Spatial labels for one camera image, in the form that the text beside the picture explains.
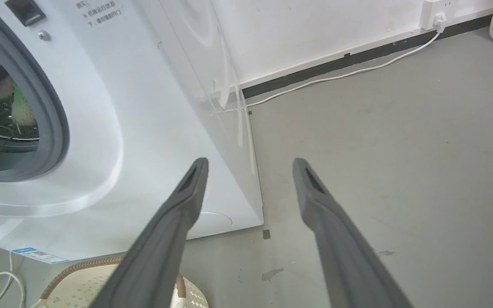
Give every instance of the wall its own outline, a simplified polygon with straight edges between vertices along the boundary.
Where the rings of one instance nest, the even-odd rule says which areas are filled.
[[[243,87],[422,33],[423,0],[213,0]],[[454,21],[491,14],[459,0]]]

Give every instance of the white washing machine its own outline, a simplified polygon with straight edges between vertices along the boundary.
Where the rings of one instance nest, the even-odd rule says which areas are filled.
[[[0,248],[123,252],[198,157],[209,180],[188,238],[263,224],[210,0],[0,0]]]

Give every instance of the gray floor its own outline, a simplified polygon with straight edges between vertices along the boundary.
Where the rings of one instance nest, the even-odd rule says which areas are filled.
[[[295,157],[311,163],[417,308],[493,306],[487,29],[437,41],[381,70],[280,96],[253,107],[251,120],[266,225],[190,240],[182,261],[213,308],[329,306],[314,237],[299,216]],[[6,262],[0,251],[0,271]],[[63,267],[22,263],[27,306],[43,279]],[[15,306],[16,286],[9,293],[0,307]]]

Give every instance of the baseboard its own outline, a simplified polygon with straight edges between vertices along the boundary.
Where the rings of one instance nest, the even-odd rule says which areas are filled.
[[[466,33],[490,25],[493,8],[480,10],[454,18],[454,23],[448,26],[439,39]],[[376,39],[347,49],[339,50],[289,68],[271,72],[264,76],[241,83],[246,98],[266,93],[275,89],[289,86],[309,78],[326,74],[334,70],[346,68],[364,61],[396,53],[397,51],[423,45],[430,40],[435,31],[425,31],[417,28],[403,31]]]

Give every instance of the power cord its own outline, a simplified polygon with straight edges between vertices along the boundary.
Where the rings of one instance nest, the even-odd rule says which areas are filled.
[[[348,74],[344,74],[344,75],[341,75],[341,76],[330,77],[330,78],[323,78],[323,79],[319,79],[319,80],[313,80],[313,81],[304,83],[301,86],[296,86],[295,88],[292,88],[290,90],[286,90],[286,91],[283,91],[283,92],[274,94],[274,95],[268,97],[267,99],[261,100],[261,101],[256,102],[256,103],[249,104],[249,105],[247,105],[247,107],[253,107],[253,106],[256,106],[256,105],[260,105],[260,104],[266,103],[266,101],[272,100],[272,99],[276,98],[277,96],[281,96],[282,94],[290,93],[292,91],[295,91],[295,90],[298,90],[298,89],[301,89],[301,88],[305,88],[306,86],[311,86],[312,84],[316,84],[316,83],[319,83],[319,82],[330,81],[330,80],[341,79],[341,78],[352,76],[352,75],[355,75],[355,74],[358,74],[358,73],[373,71],[373,70],[377,70],[378,68],[383,68],[384,66],[388,66],[389,64],[394,63],[394,62],[396,62],[398,60],[401,60],[404,57],[407,57],[407,56],[409,56],[409,55],[411,55],[413,53],[417,53],[418,51],[420,51],[423,48],[427,47],[430,43],[433,43],[437,39],[437,37],[439,37],[439,35],[444,32],[444,28],[445,28],[444,23],[445,22],[446,22],[446,15],[439,14],[439,15],[435,16],[435,22],[434,22],[434,24],[438,28],[437,28],[436,35],[432,39],[430,39],[424,45],[421,45],[420,47],[418,47],[418,48],[416,48],[416,49],[414,49],[412,51],[409,51],[409,52],[407,52],[407,53],[405,53],[403,55],[400,55],[397,58],[395,58],[395,59],[393,59],[393,60],[391,60],[391,61],[389,61],[387,63],[384,63],[382,65],[378,65],[378,66],[374,66],[372,68],[363,68],[362,70],[354,71],[354,72],[351,72],[351,73],[348,73]]]
[[[18,278],[17,275],[12,273],[12,271],[13,271],[12,252],[9,252],[9,263],[10,263],[10,271],[0,272],[0,275],[9,275],[9,279],[7,280],[5,287],[3,288],[3,290],[0,293],[0,300],[5,295],[5,292],[7,291],[10,284],[12,283],[12,279],[15,279],[16,283],[18,283],[18,287],[20,288],[20,306],[19,306],[19,308],[24,308],[24,305],[25,305],[24,301],[26,299],[26,292],[24,291],[24,284],[22,283],[22,281]]]

